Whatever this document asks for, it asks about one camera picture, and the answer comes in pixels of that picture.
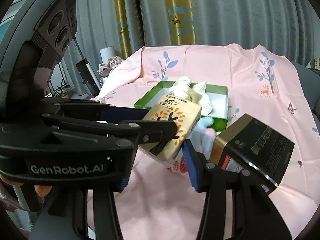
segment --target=human hand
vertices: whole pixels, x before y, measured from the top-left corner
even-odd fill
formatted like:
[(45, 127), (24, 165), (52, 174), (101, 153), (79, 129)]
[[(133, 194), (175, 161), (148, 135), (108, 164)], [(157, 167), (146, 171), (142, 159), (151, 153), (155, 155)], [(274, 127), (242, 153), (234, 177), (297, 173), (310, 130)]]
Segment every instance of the human hand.
[[(0, 175), (0, 179), (9, 185), (15, 185), (15, 186), (23, 185), (23, 183), (8, 180), (2, 175)], [(50, 192), (51, 188), (52, 186), (35, 185), (35, 191), (40, 197), (45, 197)]]

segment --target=yellow tissue pack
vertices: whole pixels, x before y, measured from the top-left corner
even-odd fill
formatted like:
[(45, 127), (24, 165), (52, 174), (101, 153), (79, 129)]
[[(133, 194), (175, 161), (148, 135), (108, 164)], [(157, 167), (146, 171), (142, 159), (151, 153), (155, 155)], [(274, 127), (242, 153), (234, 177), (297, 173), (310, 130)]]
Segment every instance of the yellow tissue pack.
[(200, 117), (200, 105), (176, 96), (162, 96), (143, 120), (174, 121), (178, 127), (177, 135), (167, 143), (143, 144), (139, 149), (161, 163), (173, 161), (183, 140), (192, 132)]

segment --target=screw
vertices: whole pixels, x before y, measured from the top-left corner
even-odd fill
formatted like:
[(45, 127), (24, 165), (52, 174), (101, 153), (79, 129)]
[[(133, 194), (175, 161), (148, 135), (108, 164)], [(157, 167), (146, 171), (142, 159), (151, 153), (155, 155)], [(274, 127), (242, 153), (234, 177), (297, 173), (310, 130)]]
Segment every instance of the screw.
[(132, 145), (132, 142), (127, 139), (119, 139), (116, 141), (116, 143), (120, 147), (129, 147)]
[(248, 171), (248, 170), (242, 170), (241, 173), (242, 173), (242, 175), (244, 175), (246, 177), (250, 175), (250, 171)]
[(214, 163), (206, 163), (205, 166), (207, 167), (207, 169), (212, 170), (216, 165)]
[(129, 122), (128, 125), (131, 127), (140, 127), (140, 125), (138, 125), (137, 123), (134, 123), (134, 122)]
[(149, 139), (150, 139), (150, 136), (149, 136), (149, 135), (145, 135), (145, 136), (143, 137), (143, 141), (144, 141), (144, 142), (147, 142)]

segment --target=gray curtain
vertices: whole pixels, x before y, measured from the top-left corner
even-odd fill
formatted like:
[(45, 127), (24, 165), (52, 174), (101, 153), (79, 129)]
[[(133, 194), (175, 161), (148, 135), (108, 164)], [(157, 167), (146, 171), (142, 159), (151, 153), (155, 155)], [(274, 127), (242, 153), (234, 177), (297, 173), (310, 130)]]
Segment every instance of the gray curtain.
[[(172, 18), (168, 9), (172, 8), (166, 8), (165, 0), (140, 1), (146, 46), (176, 45), (170, 37)], [(238, 43), (245, 49), (261, 44), (302, 65), (313, 59), (314, 33), (308, 0), (190, 1), (196, 44)]]
[[(114, 0), (76, 0), (77, 33), (76, 39), (79, 43), (84, 57), (89, 61), (93, 71), (96, 73), (98, 66), (102, 63), (100, 49), (114, 46), (116, 54), (121, 56), (120, 39), (117, 30), (117, 20)], [(141, 35), (139, 33), (138, 17), (134, 0), (125, 0), (128, 31), (132, 52), (141, 48)], [(88, 92), (87, 87), (82, 84), (82, 78), (76, 69), (76, 63), (81, 60), (74, 41), (68, 47), (62, 64), (64, 70), (68, 71), (72, 83), (78, 93), (83, 95)]]

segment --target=camera lens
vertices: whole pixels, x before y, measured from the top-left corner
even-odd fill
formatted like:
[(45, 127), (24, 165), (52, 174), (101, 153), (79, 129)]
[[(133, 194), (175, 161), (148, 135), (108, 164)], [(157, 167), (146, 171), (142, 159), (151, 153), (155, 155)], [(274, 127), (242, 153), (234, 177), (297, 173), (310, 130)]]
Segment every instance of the camera lens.
[(63, 17), (63, 13), (62, 12), (58, 12), (55, 17), (51, 20), (50, 24), (49, 24), (49, 29), (48, 29), (48, 33), (52, 34), (55, 32), (55, 30), (58, 28), (61, 20)]
[(59, 47), (61, 45), (61, 43), (63, 42), (63, 40), (65, 39), (65, 37), (67, 36), (68, 33), (68, 27), (65, 26), (63, 27), (63, 29), (60, 31), (57, 39), (56, 39), (56, 47)]
[(62, 46), (62, 50), (65, 50), (65, 49), (68, 47), (69, 42), (70, 42), (70, 39), (67, 38), (67, 40), (64, 42), (64, 44), (63, 44), (63, 46)]

